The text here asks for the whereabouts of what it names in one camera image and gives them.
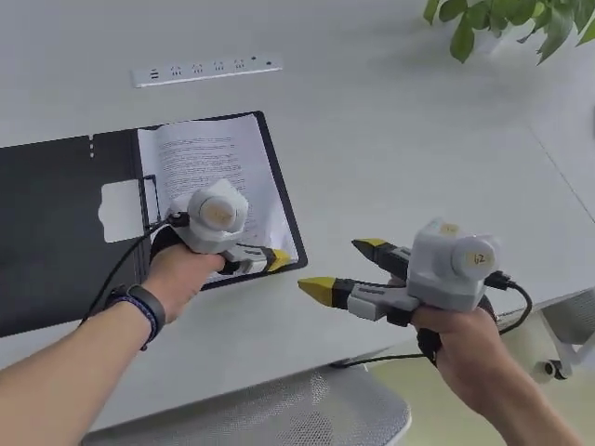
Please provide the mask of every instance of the power strip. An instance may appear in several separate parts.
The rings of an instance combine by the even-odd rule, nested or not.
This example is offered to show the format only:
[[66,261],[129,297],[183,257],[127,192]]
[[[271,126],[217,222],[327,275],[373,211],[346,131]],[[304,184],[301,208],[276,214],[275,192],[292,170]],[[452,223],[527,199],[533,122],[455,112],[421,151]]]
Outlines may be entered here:
[[283,69],[280,58],[269,56],[248,56],[247,58],[217,59],[207,62],[174,63],[161,67],[132,70],[132,84],[136,88],[203,81],[218,77],[278,72]]

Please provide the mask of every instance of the binder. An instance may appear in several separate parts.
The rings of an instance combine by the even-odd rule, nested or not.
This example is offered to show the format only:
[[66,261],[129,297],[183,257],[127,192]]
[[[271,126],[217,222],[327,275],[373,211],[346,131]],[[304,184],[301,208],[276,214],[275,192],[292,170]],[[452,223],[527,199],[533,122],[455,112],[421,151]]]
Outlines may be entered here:
[[[208,120],[247,114],[257,117],[298,253],[297,263],[273,274],[303,268],[308,258],[264,114]],[[88,311],[108,272],[133,242],[104,241],[98,218],[104,184],[137,180],[143,224],[148,228],[153,223],[145,190],[145,180],[152,179],[142,176],[137,130],[0,149],[0,337],[75,321]],[[111,286],[141,282],[148,273],[150,251],[151,242],[142,243]],[[267,274],[231,277],[204,289]]]

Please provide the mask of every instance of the gray mesh chair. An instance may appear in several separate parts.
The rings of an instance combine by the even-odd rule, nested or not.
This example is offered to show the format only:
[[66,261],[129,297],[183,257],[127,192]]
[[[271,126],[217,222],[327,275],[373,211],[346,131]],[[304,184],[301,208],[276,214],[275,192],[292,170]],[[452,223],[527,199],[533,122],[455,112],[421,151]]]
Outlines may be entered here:
[[84,446],[392,445],[409,406],[363,367],[328,367],[110,427]]
[[543,308],[541,316],[560,357],[544,364],[546,373],[566,379],[595,348],[595,291]]

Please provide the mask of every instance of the blue bracelet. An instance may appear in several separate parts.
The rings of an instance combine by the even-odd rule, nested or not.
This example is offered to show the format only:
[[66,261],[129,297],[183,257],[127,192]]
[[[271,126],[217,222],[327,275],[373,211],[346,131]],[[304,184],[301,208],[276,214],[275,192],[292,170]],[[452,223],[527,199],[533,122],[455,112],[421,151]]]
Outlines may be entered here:
[[153,341],[153,339],[157,336],[157,320],[155,319],[155,316],[152,314],[152,311],[150,311],[145,306],[145,304],[143,302],[136,299],[132,295],[119,295],[119,296],[115,297],[114,300],[110,303],[110,307],[117,304],[118,302],[131,303],[136,308],[138,308],[140,310],[140,312],[144,315],[144,317],[147,318],[149,320],[149,322],[151,323],[151,334],[149,335],[149,339],[147,339],[147,342],[145,342],[145,345],[142,346],[142,348],[141,348],[142,351],[145,351],[147,349],[147,345],[151,341]]

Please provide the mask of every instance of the cable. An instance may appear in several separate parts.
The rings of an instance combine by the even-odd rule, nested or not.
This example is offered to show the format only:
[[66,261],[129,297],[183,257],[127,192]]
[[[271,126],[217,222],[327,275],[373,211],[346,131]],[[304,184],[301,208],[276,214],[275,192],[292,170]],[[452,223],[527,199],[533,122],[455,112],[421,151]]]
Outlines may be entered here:
[[93,311],[95,310],[95,307],[97,306],[97,304],[100,302],[101,298],[103,297],[103,293],[105,293],[105,290],[110,285],[110,282],[112,281],[113,276],[115,276],[115,273],[118,272],[118,269],[120,269],[122,267],[122,265],[124,265],[124,262],[126,262],[126,259],[128,258],[128,256],[130,256],[130,254],[132,254],[132,252],[135,249],[137,249],[139,247],[139,245],[143,241],[145,241],[151,234],[153,234],[158,229],[160,229],[165,223],[167,223],[167,222],[164,221],[164,220],[156,223],[151,228],[151,230],[149,230],[148,232],[145,232],[142,236],[140,236],[138,239],[136,239],[134,243],[132,243],[130,245],[130,247],[126,250],[126,252],[120,258],[120,260],[118,260],[118,263],[116,263],[114,265],[114,267],[112,268],[112,270],[108,274],[108,277],[105,279],[105,282],[103,283],[103,285],[101,286],[101,288],[99,288],[99,292],[97,293],[97,295],[93,299],[93,302],[91,302],[91,305],[89,306],[89,310],[86,312],[86,315],[81,320],[81,323],[78,324],[79,327],[81,325],[83,325],[83,323],[85,323],[87,319],[89,319],[89,317],[91,316],[91,314],[93,314]]
[[[531,311],[533,311],[533,299],[531,299],[531,296],[529,296],[529,294],[524,291],[524,289],[516,282],[512,281],[510,279],[509,276],[507,276],[506,274],[502,273],[502,271],[497,271],[495,276],[491,277],[491,283],[488,285],[488,283],[486,283],[486,285],[491,286],[492,288],[497,288],[500,290],[507,290],[508,288],[512,288],[513,290],[518,291],[519,293],[521,293],[522,297],[524,298],[525,302],[526,302],[526,307],[524,309],[524,311],[522,312],[521,317],[514,322],[512,325],[506,327],[503,330],[500,330],[500,335],[506,334],[511,332],[512,330],[520,327],[529,317],[529,315],[531,314]],[[424,355],[422,355],[421,353],[413,353],[410,355],[390,355],[390,356],[380,356],[378,358],[370,358],[368,360],[360,360],[360,361],[353,361],[353,362],[347,362],[347,363],[334,363],[334,364],[329,364],[330,367],[333,367],[334,369],[347,369],[349,367],[352,367],[354,365],[361,365],[361,364],[367,364],[369,362],[379,362],[379,361],[389,361],[389,360],[407,360],[407,359],[411,359],[411,358],[425,358]]]
[[390,361],[390,360],[409,360],[409,359],[413,359],[413,358],[425,358],[425,356],[422,355],[421,353],[413,353],[410,355],[389,355],[389,356],[380,356],[378,358],[370,358],[367,360],[347,362],[347,363],[343,363],[343,364],[338,362],[338,363],[334,363],[334,364],[329,364],[329,366],[334,369],[347,369],[354,365],[367,364],[368,362],[379,362],[379,361]]
[[527,305],[526,305],[524,311],[522,312],[521,317],[516,322],[514,322],[512,325],[506,327],[503,330],[500,330],[500,335],[511,332],[515,328],[519,328],[527,320],[527,318],[531,314],[531,311],[533,311],[533,300],[531,299],[531,296],[529,296],[529,294],[526,291],[524,291],[524,289],[518,283],[509,281],[509,288],[512,288],[513,290],[516,290],[519,293],[521,293],[521,295],[524,298],[524,301],[527,303]]

